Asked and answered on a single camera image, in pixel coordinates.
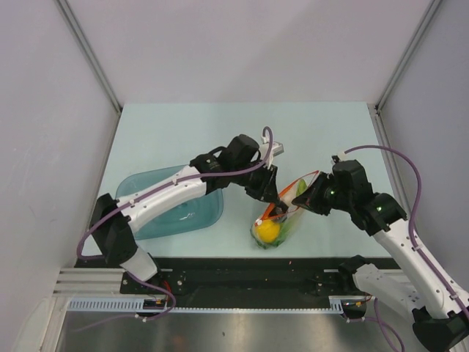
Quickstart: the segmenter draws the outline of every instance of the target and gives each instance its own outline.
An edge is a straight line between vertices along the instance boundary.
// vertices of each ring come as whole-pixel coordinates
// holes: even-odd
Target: grey wall panel
[[[469,288],[469,1],[443,2],[383,109],[392,146],[421,170],[418,229],[450,274]],[[411,199],[412,170],[399,169]]]
[[[69,0],[119,102],[359,100],[430,0]]]
[[[51,0],[0,3],[0,351],[74,257],[117,116]]]

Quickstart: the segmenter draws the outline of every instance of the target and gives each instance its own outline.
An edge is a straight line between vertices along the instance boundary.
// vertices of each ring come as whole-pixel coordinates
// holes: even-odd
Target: blue plastic container
[[[117,188],[116,199],[144,190],[176,174],[184,166],[142,172],[127,177]],[[209,227],[223,213],[223,194],[220,189],[206,196],[182,203],[157,216],[134,234],[136,240],[158,238],[176,233]]]

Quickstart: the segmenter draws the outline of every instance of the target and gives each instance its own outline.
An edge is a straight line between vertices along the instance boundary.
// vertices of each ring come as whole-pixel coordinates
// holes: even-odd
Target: metal frame
[[[427,7],[422,19],[420,20],[420,23],[417,25],[416,31],[413,33],[410,42],[405,48],[404,53],[402,54],[401,59],[399,60],[399,63],[397,64],[396,68],[394,69],[394,72],[391,75],[391,78],[386,84],[386,87],[383,93],[381,94],[380,99],[378,99],[378,102],[376,103],[376,108],[378,112],[381,112],[383,110],[383,107],[386,104],[389,95],[393,91],[399,78],[402,76],[403,72],[405,71],[405,68],[407,67],[413,55],[415,54],[416,49],[418,48],[419,44],[427,33],[430,24],[433,22],[433,19],[435,18],[435,15],[440,9],[442,3],[443,0],[432,0],[432,2],[430,2],[429,6]]]
[[[334,272],[334,270],[324,270],[325,272]],[[383,270],[383,273],[390,275],[393,279],[405,285],[410,285],[408,278],[400,270]],[[59,344],[59,338],[62,331],[65,315],[72,302],[92,302],[92,298],[101,298],[103,301],[108,298],[109,302],[129,302],[132,299],[136,301],[148,298],[147,295],[121,295],[119,293],[120,282],[123,269],[112,268],[64,268],[61,270],[51,298],[51,317],[48,321],[48,327],[41,345],[41,352],[55,352]],[[164,295],[152,296],[153,298],[164,298]],[[330,296],[330,309],[198,309],[182,308],[174,309],[174,313],[233,313],[233,314],[341,314],[343,313],[342,300],[360,300],[362,296]],[[79,308],[75,304],[73,311],[107,311],[107,312],[129,312],[122,305],[122,309],[112,306],[110,309],[99,308],[90,309],[90,306]]]
[[[122,112],[122,107],[120,106],[119,101],[117,100],[116,93],[112,89],[112,86],[109,83],[109,80],[107,79],[103,68],[97,60],[97,57],[91,45],[89,44],[83,32],[83,29],[81,28],[80,23],[77,20],[77,17],[73,13],[70,4],[67,0],[54,0],[54,2],[56,3],[62,17],[64,18],[65,23],[68,25],[70,31],[72,32],[72,35],[74,36],[78,47],[81,49],[81,52],[84,54],[85,59],[87,60],[89,66],[95,74],[96,79],[98,80],[101,87],[104,89],[104,92],[107,95],[112,106],[116,110],[117,115],[120,116]]]

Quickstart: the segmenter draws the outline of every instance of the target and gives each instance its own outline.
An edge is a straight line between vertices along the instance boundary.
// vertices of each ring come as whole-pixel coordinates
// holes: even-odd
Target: light blue table surface
[[[128,176],[188,164],[244,133],[260,142],[262,128],[273,129],[285,153],[276,157],[277,184],[316,169],[331,170],[330,156],[360,144],[377,144],[365,103],[199,103],[127,104],[122,113],[100,194],[116,194]],[[375,191],[392,194],[379,151],[353,153],[365,167]],[[139,241],[157,257],[388,257],[346,213],[328,217],[304,213],[298,231],[277,249],[258,248],[249,234],[252,222],[265,209],[236,185],[224,189],[224,212],[203,230]],[[84,254],[97,254],[92,239]]]

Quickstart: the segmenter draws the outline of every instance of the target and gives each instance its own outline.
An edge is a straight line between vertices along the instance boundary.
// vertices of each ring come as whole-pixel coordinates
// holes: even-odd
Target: cable clip
[[[412,247],[412,248],[413,248],[414,251],[417,252],[419,249],[422,249],[422,248],[424,248],[424,247],[425,247],[424,244],[423,244],[423,243],[420,243],[417,247]]]

